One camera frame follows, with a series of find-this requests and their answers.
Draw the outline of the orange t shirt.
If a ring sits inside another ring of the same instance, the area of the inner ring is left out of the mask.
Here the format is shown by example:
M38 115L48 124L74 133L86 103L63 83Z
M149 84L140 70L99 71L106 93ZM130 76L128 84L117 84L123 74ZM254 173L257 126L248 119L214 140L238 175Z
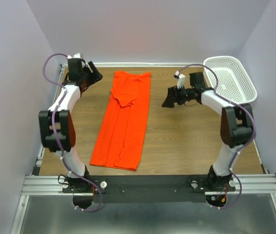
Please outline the orange t shirt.
M90 165L135 171L148 122L151 73L117 71Z

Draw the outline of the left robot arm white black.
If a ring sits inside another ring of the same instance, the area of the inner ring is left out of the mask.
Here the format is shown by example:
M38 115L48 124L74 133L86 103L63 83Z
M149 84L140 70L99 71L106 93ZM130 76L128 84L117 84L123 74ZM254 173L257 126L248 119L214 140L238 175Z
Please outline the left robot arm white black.
M68 73L64 81L58 83L60 94L47 110L39 112L40 137L43 147L55 153L67 170L69 181L80 192L89 187L94 192L100 188L88 179L89 172L80 160L76 144L76 131L71 112L82 94L93 84L102 80L102 74L90 61L86 62L80 53L67 55Z

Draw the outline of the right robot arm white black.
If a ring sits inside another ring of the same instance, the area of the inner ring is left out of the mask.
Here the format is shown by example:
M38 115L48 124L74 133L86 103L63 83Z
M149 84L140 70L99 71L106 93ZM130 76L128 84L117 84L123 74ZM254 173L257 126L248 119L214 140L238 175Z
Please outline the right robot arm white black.
M186 76L181 72L175 72L174 78L177 79L177 85L168 88L162 107L173 108L175 104L183 105L195 100L221 116L220 137L223 145L204 181L206 187L217 191L229 184L238 154L252 141L255 132L252 108L249 104L234 104L217 94L215 88L207 87L202 72L190 74L190 88L185 88Z

